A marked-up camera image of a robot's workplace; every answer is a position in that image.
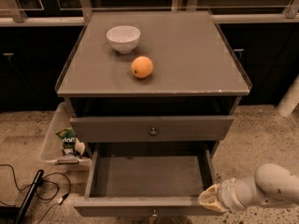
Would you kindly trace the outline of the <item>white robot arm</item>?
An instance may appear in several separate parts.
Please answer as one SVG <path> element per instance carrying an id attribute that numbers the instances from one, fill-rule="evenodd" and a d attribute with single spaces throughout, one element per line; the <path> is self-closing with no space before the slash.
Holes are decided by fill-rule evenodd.
<path id="1" fill-rule="evenodd" d="M 210 186 L 199 195 L 198 202 L 219 213 L 242 212 L 252 206 L 293 208 L 299 205 L 299 177 L 279 165 L 266 163 L 252 176 L 233 177 Z"/>

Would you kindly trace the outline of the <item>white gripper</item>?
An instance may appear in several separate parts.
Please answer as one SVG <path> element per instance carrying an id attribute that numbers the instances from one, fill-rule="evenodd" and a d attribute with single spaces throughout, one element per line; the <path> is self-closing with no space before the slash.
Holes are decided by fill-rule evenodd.
<path id="1" fill-rule="evenodd" d="M 199 204 L 205 209 L 219 213 L 244 211 L 245 206 L 236 195 L 235 183 L 236 179 L 233 177 L 223 180 L 220 184 L 213 184 L 199 195 Z"/>

